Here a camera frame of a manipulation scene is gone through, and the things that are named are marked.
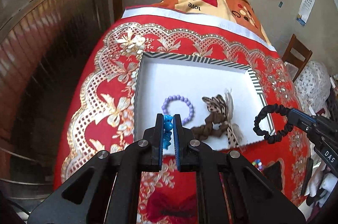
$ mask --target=brown scrunchie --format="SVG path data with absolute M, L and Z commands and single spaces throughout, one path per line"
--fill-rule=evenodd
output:
M 191 128 L 195 138 L 199 141 L 205 140 L 209 135 L 221 137 L 221 135 L 227 132 L 229 127 L 226 122 L 226 116 L 219 112 L 211 112 L 210 115 L 205 118 L 205 125 Z M 221 124 L 218 129 L 213 129 L 213 124 Z

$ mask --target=screw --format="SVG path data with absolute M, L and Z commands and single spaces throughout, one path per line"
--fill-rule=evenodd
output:
M 230 152 L 230 156 L 231 156 L 232 158 L 239 158 L 240 155 L 241 155 L 241 154 L 240 154 L 238 151 L 231 151 L 231 152 Z
M 142 139 L 142 140 L 139 141 L 139 146 L 140 147 L 145 147 L 148 144 L 149 144 L 149 142 L 147 140 Z
M 97 156 L 100 158 L 100 159 L 103 159 L 103 158 L 106 158 L 108 156 L 109 152 L 107 151 L 99 151 L 97 153 Z
M 193 147 L 198 147 L 198 146 L 201 144 L 201 142 L 198 141 L 198 140 L 196 140 L 196 139 L 194 139 L 194 140 L 191 140 L 191 141 L 190 141 L 190 144 L 191 144 Z

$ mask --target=white stripe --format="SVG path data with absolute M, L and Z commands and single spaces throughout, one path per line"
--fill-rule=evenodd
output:
M 218 27 L 227 30 L 229 32 L 235 33 L 237 35 L 246 37 L 250 40 L 254 40 L 264 45 L 271 51 L 276 51 L 276 49 L 272 45 L 268 45 L 265 41 L 263 41 L 260 37 L 251 32 L 249 29 L 220 17 L 199 13 L 181 13 L 172 9 L 158 7 L 136 7 L 126 9 L 123 13 L 122 18 L 129 18 L 139 15 L 168 17 L 183 22 L 191 22 L 198 25 Z

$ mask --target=black hair tie on gripper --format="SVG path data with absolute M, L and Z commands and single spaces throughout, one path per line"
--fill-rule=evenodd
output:
M 268 142 L 268 144 L 274 144 L 276 142 L 280 142 L 284 136 L 287 136 L 289 132 L 293 130 L 293 125 L 286 123 L 284 125 L 284 129 L 281 131 L 277 131 L 275 135 L 270 135 L 268 131 L 263 131 L 259 127 L 259 123 L 268 115 L 268 113 L 278 113 L 281 116 L 287 116 L 291 109 L 288 107 L 284 107 L 283 105 L 267 105 L 261 109 L 258 115 L 255 118 L 255 127 L 253 131 L 258 136 L 264 136 L 264 140 Z

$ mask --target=blue bead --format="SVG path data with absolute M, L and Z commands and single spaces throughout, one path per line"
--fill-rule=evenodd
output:
M 165 131 L 171 131 L 174 126 L 170 122 L 165 122 L 164 123 L 164 129 Z
M 170 116 L 170 115 L 165 115 L 164 116 L 164 122 L 171 122 L 172 121 L 172 116 Z

